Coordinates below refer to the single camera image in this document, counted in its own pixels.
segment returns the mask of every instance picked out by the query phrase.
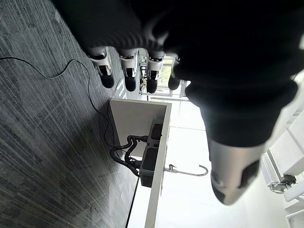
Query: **metal hook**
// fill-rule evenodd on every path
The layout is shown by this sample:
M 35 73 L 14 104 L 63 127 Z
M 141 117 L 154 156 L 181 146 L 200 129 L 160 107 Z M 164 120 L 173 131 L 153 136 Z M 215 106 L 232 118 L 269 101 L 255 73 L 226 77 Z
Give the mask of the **metal hook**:
M 190 175 L 190 176 L 196 176 L 196 177 L 201 177 L 201 176 L 205 176 L 208 174 L 208 169 L 203 166 L 203 165 L 199 165 L 201 168 L 203 168 L 206 172 L 203 173 L 203 174 L 195 174 L 195 173 L 190 173 L 190 172 L 182 172 L 182 171 L 178 171 L 174 168 L 176 168 L 174 165 L 170 164 L 169 165 L 169 168 L 164 168 L 164 171 L 167 171 L 167 172 L 173 172 L 173 173 L 181 173 L 181 174 L 186 174 L 186 175 Z

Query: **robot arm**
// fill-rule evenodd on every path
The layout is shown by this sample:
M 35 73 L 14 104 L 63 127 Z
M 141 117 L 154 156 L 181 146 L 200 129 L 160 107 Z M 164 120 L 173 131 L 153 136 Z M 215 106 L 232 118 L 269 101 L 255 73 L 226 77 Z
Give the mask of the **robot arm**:
M 214 193 L 224 204 L 235 202 L 258 172 L 281 109 L 296 94 L 291 76 L 304 67 L 303 1 L 155 0 L 144 9 L 138 0 L 53 3 L 96 66 L 108 65 L 105 47 L 116 48 L 129 90 L 136 71 L 130 50 L 149 53 L 151 93 L 164 53 L 179 56 L 174 77 L 191 81 L 186 95 L 200 107 Z M 110 67 L 97 70 L 103 85 L 113 86 Z

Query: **gray carpet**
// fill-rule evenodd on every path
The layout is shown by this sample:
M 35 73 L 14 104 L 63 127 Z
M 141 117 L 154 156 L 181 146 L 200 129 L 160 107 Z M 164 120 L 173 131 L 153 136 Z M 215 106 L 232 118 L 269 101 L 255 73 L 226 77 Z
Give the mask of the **gray carpet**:
M 50 1 L 0 2 L 0 57 L 7 56 L 48 77 L 80 60 L 91 74 L 93 103 L 106 113 L 114 88 L 102 87 Z M 117 83 L 123 74 L 113 49 L 111 56 Z M 25 63 L 0 61 L 0 227 L 125 226 L 137 179 L 110 159 L 106 121 L 92 108 L 87 83 L 76 62 L 47 80 Z M 111 131 L 106 139 L 112 143 Z

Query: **black hose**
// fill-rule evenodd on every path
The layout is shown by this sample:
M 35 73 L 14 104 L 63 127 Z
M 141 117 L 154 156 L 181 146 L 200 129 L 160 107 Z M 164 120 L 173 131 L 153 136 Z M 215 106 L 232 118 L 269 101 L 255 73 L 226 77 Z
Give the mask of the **black hose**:
M 125 167 L 130 169 L 132 171 L 132 173 L 134 173 L 135 176 L 139 177 L 137 169 L 140 167 L 141 161 L 131 161 L 131 159 L 130 159 L 131 152 L 137 146 L 137 140 L 147 142 L 148 141 L 148 136 L 146 136 L 146 135 L 145 136 L 129 135 L 127 137 L 128 143 L 126 145 L 123 145 L 123 146 L 117 146 L 117 147 L 112 148 L 110 150 L 110 156 L 115 162 L 117 162 L 121 165 L 124 165 Z M 126 154 L 124 156 L 124 161 L 123 161 L 115 155 L 115 151 L 121 150 L 121 149 L 126 149 L 126 148 L 129 148 L 129 149 L 126 152 Z
M 117 151 L 117 150 L 119 150 L 119 149 L 112 148 L 112 149 L 110 150 L 110 156 L 111 156 L 111 158 L 112 158 L 115 162 L 117 162 L 117 163 L 119 163 L 119 164 L 122 164 L 122 165 L 124 165 L 125 167 L 127 167 L 128 169 L 130 169 L 130 170 L 132 171 L 132 173 L 134 173 L 135 176 L 139 177 L 138 171 L 135 169 L 134 166 L 132 166 L 131 162 L 125 162 L 125 161 L 121 160 L 120 158 L 116 157 L 115 151 Z
M 128 151 L 124 155 L 125 162 L 130 162 L 130 154 L 137 146 L 137 140 L 133 138 L 132 141 L 133 141 L 133 145 L 128 149 Z

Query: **white table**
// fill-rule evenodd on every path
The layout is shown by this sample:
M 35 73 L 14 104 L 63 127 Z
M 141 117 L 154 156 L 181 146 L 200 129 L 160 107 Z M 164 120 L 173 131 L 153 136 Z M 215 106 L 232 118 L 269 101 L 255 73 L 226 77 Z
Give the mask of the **white table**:
M 166 159 L 167 141 L 171 104 L 125 99 L 112 99 L 110 106 L 114 123 L 121 145 L 127 144 L 128 135 L 148 135 L 154 119 L 163 120 L 162 137 L 160 140 L 154 177 L 152 182 L 149 205 L 145 220 L 145 228 L 154 228 L 157 217 L 159 197 L 162 190 L 163 169 Z M 138 143 L 132 155 L 142 157 L 146 143 Z

